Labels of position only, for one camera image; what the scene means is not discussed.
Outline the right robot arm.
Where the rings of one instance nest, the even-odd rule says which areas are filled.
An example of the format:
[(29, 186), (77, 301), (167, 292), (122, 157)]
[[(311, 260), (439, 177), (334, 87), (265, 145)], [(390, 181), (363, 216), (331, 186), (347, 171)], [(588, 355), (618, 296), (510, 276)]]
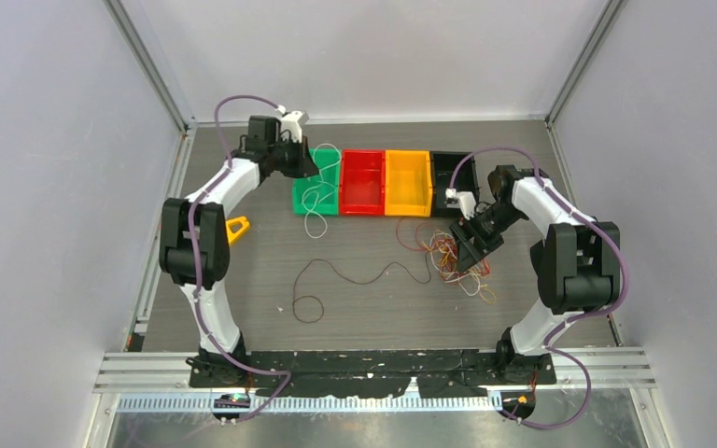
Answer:
[(484, 207), (469, 191), (445, 191), (446, 202), (462, 214), (450, 226), (459, 273), (501, 247), (503, 233), (520, 220), (530, 221), (541, 233), (529, 249), (539, 298), (502, 333), (491, 369), (514, 384), (533, 367), (543, 367), (553, 341), (580, 316), (617, 302), (622, 288), (620, 231), (577, 210), (539, 169), (499, 165), (487, 180), (494, 201)]

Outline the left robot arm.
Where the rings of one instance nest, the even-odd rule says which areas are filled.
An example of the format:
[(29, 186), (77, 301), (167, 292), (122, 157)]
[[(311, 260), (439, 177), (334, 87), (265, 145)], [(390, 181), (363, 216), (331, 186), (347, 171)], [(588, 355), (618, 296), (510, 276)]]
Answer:
[(280, 117), (252, 116), (239, 146), (202, 187), (162, 207), (159, 263), (186, 296), (199, 331), (199, 348), (188, 358), (190, 384), (244, 385), (259, 369), (249, 366), (242, 332), (235, 323), (225, 277), (231, 252), (227, 216), (271, 174), (318, 175), (302, 131), (303, 111)]

